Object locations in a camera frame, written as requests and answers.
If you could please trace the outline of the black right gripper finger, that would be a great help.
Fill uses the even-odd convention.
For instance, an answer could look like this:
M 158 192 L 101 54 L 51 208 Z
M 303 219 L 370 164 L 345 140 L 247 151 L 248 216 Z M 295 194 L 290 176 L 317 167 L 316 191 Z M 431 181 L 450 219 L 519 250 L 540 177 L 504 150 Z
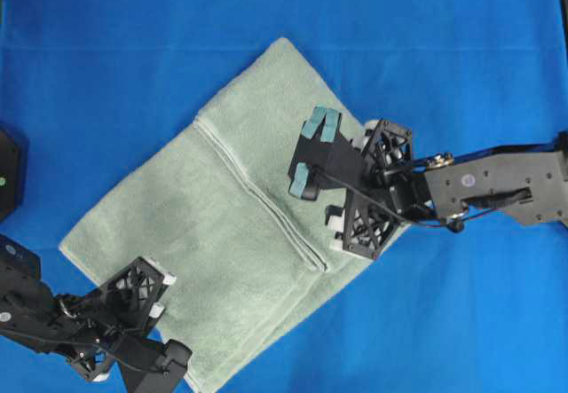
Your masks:
M 326 227 L 333 232 L 333 251 L 343 251 L 376 260 L 398 229 L 398 221 L 370 200 L 354 192 L 346 193 L 342 207 L 326 207 Z
M 365 132 L 354 139 L 357 149 L 372 169 L 392 169 L 413 159 L 412 131 L 385 119 L 365 123 Z

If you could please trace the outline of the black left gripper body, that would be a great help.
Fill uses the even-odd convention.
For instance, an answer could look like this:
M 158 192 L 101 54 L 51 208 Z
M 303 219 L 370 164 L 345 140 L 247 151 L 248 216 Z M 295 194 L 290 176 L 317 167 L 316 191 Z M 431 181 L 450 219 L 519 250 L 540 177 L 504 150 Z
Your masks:
M 56 295 L 52 351 L 65 358 L 144 358 L 146 294 Z

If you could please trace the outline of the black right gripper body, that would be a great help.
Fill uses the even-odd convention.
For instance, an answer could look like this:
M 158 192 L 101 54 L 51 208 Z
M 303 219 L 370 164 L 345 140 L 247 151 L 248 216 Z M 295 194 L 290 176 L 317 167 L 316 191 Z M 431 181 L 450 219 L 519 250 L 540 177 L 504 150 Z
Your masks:
M 346 189 L 377 207 L 380 214 L 400 221 L 425 223 L 437 219 L 424 174 L 408 167 L 379 169 L 375 165 Z

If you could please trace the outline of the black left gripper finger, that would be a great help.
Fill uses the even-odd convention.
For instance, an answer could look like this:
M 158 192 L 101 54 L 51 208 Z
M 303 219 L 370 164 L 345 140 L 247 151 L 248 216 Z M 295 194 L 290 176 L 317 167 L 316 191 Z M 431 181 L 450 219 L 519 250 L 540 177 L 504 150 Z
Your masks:
M 66 362 L 88 382 L 103 382 L 110 375 L 111 357 L 97 347 L 75 350 Z
M 99 289 L 103 303 L 122 322 L 157 322 L 165 311 L 160 300 L 176 281 L 154 258 L 140 256 Z

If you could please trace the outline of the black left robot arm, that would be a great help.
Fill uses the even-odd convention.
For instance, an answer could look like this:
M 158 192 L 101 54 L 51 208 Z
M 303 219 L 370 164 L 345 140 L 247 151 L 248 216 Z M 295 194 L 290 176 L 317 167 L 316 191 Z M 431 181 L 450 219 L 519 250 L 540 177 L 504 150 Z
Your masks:
M 88 382 L 113 365 L 129 392 L 171 392 L 192 352 L 148 335 L 176 281 L 154 259 L 138 257 L 85 296 L 54 295 L 41 280 L 38 255 L 1 238 L 1 334 L 37 353 L 61 355 Z

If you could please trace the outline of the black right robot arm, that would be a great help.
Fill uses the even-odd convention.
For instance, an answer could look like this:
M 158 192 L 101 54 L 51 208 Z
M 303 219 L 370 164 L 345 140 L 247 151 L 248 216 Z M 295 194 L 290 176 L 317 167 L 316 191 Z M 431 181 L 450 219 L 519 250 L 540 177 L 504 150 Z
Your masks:
M 330 180 L 346 190 L 342 207 L 330 206 L 329 246 L 371 260 L 408 224 L 461 232 L 472 219 L 501 211 L 521 225 L 567 221 L 567 134 L 548 144 L 503 145 L 453 157 L 416 160 L 412 133 L 372 120 L 357 144 L 361 167 L 349 179 Z

